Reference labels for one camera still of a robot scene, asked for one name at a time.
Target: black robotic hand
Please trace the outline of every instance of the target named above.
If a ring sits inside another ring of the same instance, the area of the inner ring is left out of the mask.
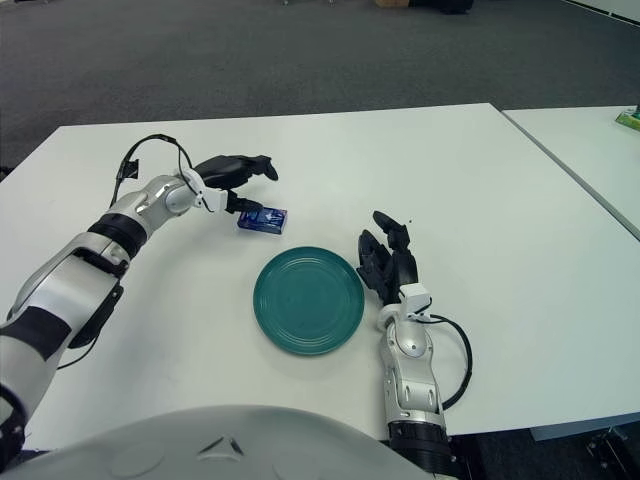
[[[373,212],[373,220],[387,234],[392,253],[371,232],[363,230],[358,239],[360,267],[356,270],[384,305],[399,303],[400,286],[418,283],[416,260],[408,248],[409,232],[406,225],[377,210]]]
[[[271,158],[264,155],[218,155],[196,165],[194,170],[202,177],[207,187],[228,191],[226,210],[229,213],[262,210],[262,205],[258,202],[238,198],[232,188],[244,185],[252,175],[264,174],[270,180],[278,180],[278,172],[271,165]]]

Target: green object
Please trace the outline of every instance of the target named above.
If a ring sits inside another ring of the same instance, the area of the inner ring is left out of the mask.
[[[616,118],[616,122],[626,125],[634,130],[640,130],[640,109],[629,109],[622,112]]]
[[[338,348],[356,331],[364,310],[353,268],[329,250],[299,247],[273,258],[253,290],[253,310],[273,343],[300,355]]]

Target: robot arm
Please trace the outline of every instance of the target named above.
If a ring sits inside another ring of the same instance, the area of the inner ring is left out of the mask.
[[[277,180],[269,157],[215,157],[129,193],[24,284],[0,327],[0,471],[21,449],[65,349],[92,342],[123,293],[120,279],[153,232],[192,206],[251,211],[232,188],[251,175]]]
[[[437,478],[456,478],[459,467],[448,444],[443,404],[431,368],[433,343],[424,325],[432,323],[427,310],[431,295],[418,281],[407,227],[381,212],[374,212],[373,218],[387,234],[392,253],[364,230],[358,242],[357,271],[384,304],[377,326],[384,332],[380,354],[389,445]],[[463,338],[467,347],[468,340]]]

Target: blue box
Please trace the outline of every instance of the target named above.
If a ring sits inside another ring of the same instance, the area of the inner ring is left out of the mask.
[[[286,210],[264,207],[259,212],[242,212],[238,218],[238,226],[247,230],[281,235],[286,219]]]

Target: gray carpet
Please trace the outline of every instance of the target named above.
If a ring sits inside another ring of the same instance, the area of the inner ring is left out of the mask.
[[[631,104],[640,28],[560,0],[0,3],[1,163],[56,127],[491,102]]]

